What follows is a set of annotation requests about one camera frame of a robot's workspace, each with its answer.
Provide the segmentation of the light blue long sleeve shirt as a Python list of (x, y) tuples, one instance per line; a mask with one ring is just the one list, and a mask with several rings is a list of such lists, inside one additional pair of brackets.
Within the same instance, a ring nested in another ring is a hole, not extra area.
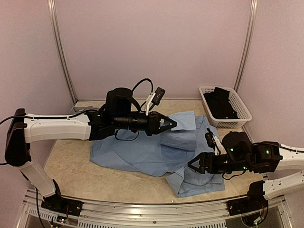
[(179, 198), (225, 190), (219, 174), (199, 174), (187, 163), (201, 152), (213, 152), (207, 145), (208, 130), (218, 136), (204, 115), (193, 111), (169, 116), (177, 126), (157, 135), (147, 136), (129, 130), (119, 130), (118, 136), (94, 141), (90, 161), (101, 167), (142, 172), (154, 177), (168, 173), (166, 181)]

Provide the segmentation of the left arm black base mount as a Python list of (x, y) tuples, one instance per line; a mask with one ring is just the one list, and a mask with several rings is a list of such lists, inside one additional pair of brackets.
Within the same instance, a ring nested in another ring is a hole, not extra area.
[(44, 209), (77, 217), (80, 216), (82, 206), (83, 202), (67, 198), (63, 198), (62, 200), (52, 200), (50, 202), (47, 202), (47, 200), (44, 199), (41, 203), (41, 207)]

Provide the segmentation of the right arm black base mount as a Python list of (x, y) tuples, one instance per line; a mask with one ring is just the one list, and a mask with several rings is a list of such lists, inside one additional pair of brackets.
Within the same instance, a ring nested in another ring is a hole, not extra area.
[(266, 208), (268, 207), (268, 201), (265, 199), (249, 199), (246, 197), (229, 200), (227, 207), (229, 215), (234, 216)]

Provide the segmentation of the grey button shirt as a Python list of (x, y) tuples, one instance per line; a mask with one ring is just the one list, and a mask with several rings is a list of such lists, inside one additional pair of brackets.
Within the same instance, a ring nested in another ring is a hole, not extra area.
[(86, 107), (74, 107), (73, 108), (73, 111), (75, 113), (79, 113), (79, 112), (83, 112), (83, 111), (86, 111), (86, 110), (99, 110), (98, 107), (93, 107), (93, 106), (86, 106)]

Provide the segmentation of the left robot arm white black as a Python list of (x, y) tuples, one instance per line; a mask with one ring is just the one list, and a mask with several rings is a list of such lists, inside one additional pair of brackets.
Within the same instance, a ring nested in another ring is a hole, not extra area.
[(159, 105), (164, 90), (157, 88), (145, 102), (146, 110), (141, 111), (139, 103), (129, 88), (119, 87), (106, 95), (105, 104), (96, 109), (87, 109), (74, 115), (27, 114), (17, 109), (7, 132), (5, 161), (18, 167), (20, 172), (34, 185), (44, 201), (56, 211), (62, 211), (66, 200), (61, 196), (58, 184), (43, 168), (33, 161), (30, 145), (44, 140), (96, 141), (115, 135), (120, 129), (134, 133), (144, 131), (147, 136), (157, 135), (177, 126), (176, 121), (159, 112), (150, 111), (150, 106)]

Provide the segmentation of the white plastic laundry basket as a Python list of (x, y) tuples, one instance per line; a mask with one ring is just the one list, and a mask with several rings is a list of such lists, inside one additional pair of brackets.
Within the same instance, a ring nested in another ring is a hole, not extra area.
[(206, 111), (206, 116), (209, 123), (218, 129), (236, 129), (241, 128), (246, 122), (251, 121), (252, 116), (236, 91), (229, 87), (220, 86), (220, 88), (229, 91), (228, 100), (233, 110), (236, 111), (238, 119), (216, 119), (211, 113), (204, 97), (205, 93), (213, 92), (215, 86), (200, 86), (199, 92), (202, 97), (202, 104)]

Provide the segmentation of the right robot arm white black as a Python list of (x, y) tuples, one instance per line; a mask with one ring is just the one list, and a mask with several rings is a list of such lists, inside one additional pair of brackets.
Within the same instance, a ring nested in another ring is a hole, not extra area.
[(245, 132), (229, 132), (220, 141), (212, 132), (205, 135), (214, 152), (202, 152), (188, 162), (188, 167), (204, 174), (231, 174), (234, 171), (268, 173), (298, 170), (275, 180), (257, 181), (249, 186), (243, 207), (253, 211), (261, 203), (304, 186), (304, 150), (278, 142), (252, 143)]

